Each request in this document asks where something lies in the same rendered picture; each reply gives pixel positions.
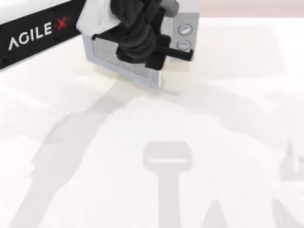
robotic arm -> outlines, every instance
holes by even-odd
[[[118,43],[117,58],[133,64],[163,68],[166,56],[191,61],[193,50],[169,48],[171,38],[161,34],[164,17],[175,17],[176,0],[87,0],[77,23],[83,34]]]

white table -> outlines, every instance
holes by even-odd
[[[193,166],[179,177],[181,227],[302,227],[292,224],[304,223],[300,162],[286,171],[286,148],[291,139],[294,160],[304,157],[303,28],[203,19],[196,61],[168,63],[159,92],[88,63],[81,37],[2,71],[0,227],[161,227],[166,188],[143,166],[154,141],[191,149]]]

table surface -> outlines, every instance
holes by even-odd
[[[303,40],[303,19],[202,19],[160,91],[81,37],[1,71],[0,227],[302,228]]]

red x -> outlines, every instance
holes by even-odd
[[[57,19],[58,25],[54,25],[54,27],[57,28],[57,30],[61,30],[62,28],[65,28],[66,19],[67,17],[63,17],[62,19]]]

agile x logo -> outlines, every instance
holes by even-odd
[[[51,35],[53,33],[53,27],[58,31],[64,29],[67,26],[66,20],[67,17],[62,17],[57,19],[55,24],[52,22],[45,23],[43,25],[42,32],[41,28],[37,26],[35,28],[31,28],[29,31],[22,32],[17,39],[12,37],[9,43],[9,51],[11,51],[13,48],[19,48],[20,45],[26,45],[31,41],[33,42],[45,36]]]

